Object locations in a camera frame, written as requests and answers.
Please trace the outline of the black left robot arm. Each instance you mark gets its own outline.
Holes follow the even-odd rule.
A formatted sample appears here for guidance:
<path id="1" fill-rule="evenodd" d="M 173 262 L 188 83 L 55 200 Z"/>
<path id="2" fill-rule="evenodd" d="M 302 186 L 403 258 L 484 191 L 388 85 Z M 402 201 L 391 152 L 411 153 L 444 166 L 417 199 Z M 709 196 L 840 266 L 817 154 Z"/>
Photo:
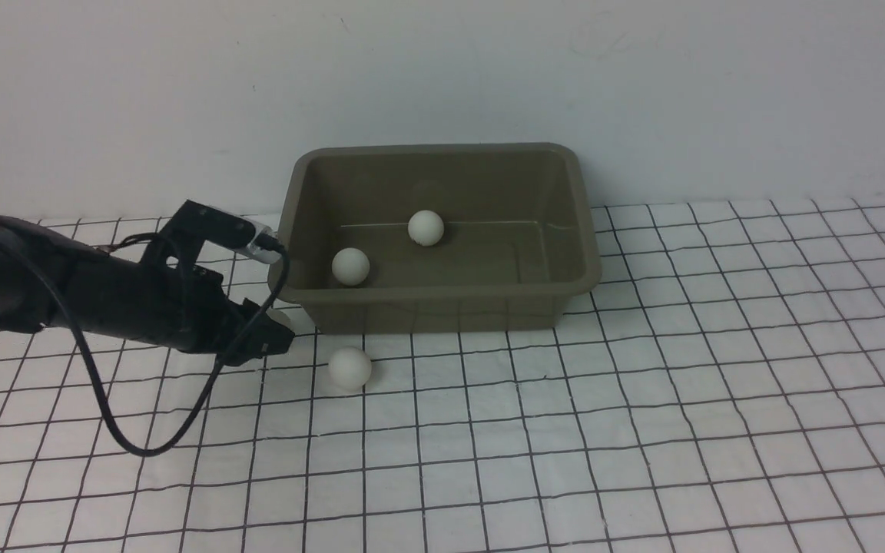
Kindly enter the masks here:
<path id="1" fill-rule="evenodd" d="M 197 265 L 204 243 L 236 249 L 252 241 L 249 220 L 211 207 L 183 207 L 145 233 L 137 262 L 21 218 L 0 216 L 0 330 L 34 335 L 77 323 L 86 333 L 221 354 L 227 366 L 287 353 L 291 328 L 259 305 L 235 303 L 220 273 Z"/>

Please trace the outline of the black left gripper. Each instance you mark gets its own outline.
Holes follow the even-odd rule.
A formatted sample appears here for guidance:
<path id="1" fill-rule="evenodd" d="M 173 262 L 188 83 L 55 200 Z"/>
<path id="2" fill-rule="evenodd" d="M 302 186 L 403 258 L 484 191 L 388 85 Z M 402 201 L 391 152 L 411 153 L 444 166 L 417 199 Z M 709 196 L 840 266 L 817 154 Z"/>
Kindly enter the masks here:
<path id="1" fill-rule="evenodd" d="M 266 315 L 267 306 L 229 300 L 222 284 L 224 276 L 206 267 L 180 272 L 139 263 L 125 307 L 125 337 L 184 353 L 216 353 L 224 366 L 287 353 L 295 332 Z"/>

